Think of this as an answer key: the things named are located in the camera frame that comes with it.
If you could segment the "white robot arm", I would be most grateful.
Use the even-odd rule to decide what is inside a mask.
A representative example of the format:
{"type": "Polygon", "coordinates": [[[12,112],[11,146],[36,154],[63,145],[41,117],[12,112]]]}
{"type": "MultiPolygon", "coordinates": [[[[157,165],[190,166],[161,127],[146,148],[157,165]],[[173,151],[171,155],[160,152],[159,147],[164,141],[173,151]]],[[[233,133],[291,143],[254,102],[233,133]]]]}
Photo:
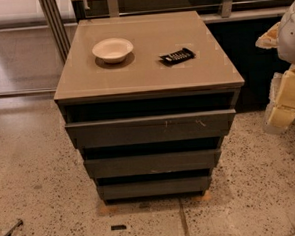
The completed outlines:
{"type": "Polygon", "coordinates": [[[278,57],[291,66],[284,74],[275,72],[265,110],[263,129],[268,134],[281,134],[295,120],[295,0],[281,21],[274,24],[255,42],[255,46],[277,49],[278,57]]]}

